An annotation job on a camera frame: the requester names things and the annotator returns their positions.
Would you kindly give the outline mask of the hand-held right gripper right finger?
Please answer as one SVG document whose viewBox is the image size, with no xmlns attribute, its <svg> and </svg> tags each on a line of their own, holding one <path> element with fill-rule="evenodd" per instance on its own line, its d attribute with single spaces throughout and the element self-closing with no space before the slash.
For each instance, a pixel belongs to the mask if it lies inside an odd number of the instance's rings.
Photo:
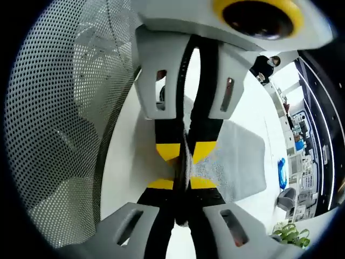
<svg viewBox="0 0 345 259">
<path fill-rule="evenodd" d="M 189 219 L 197 258 L 270 258 L 272 238 L 264 225 L 234 203 L 225 203 L 216 185 L 191 177 L 189 196 L 200 213 Z"/>
</svg>

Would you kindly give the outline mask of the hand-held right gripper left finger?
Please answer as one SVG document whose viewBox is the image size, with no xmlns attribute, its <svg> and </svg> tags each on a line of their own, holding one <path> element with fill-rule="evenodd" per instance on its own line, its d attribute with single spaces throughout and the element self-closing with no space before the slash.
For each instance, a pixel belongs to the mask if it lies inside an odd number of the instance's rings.
<svg viewBox="0 0 345 259">
<path fill-rule="evenodd" d="M 137 203 L 128 202 L 102 220 L 94 235 L 96 258 L 165 258 L 174 226 L 173 180 L 148 185 Z"/>
</svg>

